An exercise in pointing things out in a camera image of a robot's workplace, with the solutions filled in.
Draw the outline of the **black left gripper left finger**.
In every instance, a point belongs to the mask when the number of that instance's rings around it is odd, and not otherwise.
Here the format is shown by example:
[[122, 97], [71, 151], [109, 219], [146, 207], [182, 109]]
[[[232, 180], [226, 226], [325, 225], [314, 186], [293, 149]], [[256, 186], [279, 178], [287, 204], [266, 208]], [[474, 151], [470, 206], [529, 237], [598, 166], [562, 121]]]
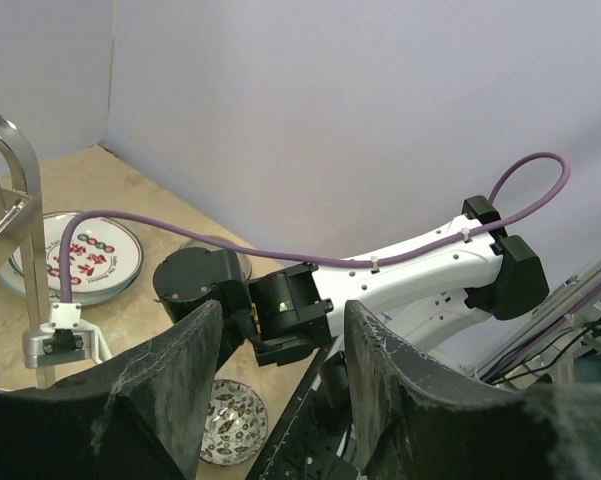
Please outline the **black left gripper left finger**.
[[193, 479], [223, 329], [208, 301], [49, 388], [0, 393], [0, 479]]

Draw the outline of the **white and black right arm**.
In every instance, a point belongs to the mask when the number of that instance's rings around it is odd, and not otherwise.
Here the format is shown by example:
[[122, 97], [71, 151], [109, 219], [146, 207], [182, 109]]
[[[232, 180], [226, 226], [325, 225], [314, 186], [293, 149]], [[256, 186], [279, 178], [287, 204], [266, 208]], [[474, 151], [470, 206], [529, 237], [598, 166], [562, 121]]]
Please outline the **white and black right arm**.
[[235, 252], [202, 247], [170, 254], [153, 274], [153, 288], [173, 322], [209, 300], [224, 326], [218, 359], [244, 342], [259, 365], [287, 365], [329, 346], [344, 331], [344, 310], [357, 300], [380, 314], [399, 309], [393, 331], [429, 352], [490, 318], [518, 318], [539, 306], [549, 286], [539, 256], [503, 226], [485, 197], [465, 200], [459, 216], [432, 232], [467, 239], [391, 266], [339, 269], [300, 263], [250, 280]]

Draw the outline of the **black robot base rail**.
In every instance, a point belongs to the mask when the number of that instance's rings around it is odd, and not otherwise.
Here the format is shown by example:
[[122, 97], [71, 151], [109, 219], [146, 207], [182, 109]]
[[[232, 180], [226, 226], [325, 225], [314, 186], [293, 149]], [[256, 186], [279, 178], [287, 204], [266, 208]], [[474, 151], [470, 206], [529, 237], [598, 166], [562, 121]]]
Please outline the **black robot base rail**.
[[318, 349], [246, 478], [358, 479], [344, 340]]

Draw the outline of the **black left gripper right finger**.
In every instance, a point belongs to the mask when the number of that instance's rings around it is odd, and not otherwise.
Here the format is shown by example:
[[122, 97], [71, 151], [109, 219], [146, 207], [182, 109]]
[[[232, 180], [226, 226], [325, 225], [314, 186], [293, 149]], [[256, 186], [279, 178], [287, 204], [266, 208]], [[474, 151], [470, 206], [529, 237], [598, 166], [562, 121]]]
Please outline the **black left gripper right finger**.
[[344, 310], [357, 451], [369, 479], [601, 479], [601, 384], [523, 392], [456, 372], [359, 301]]

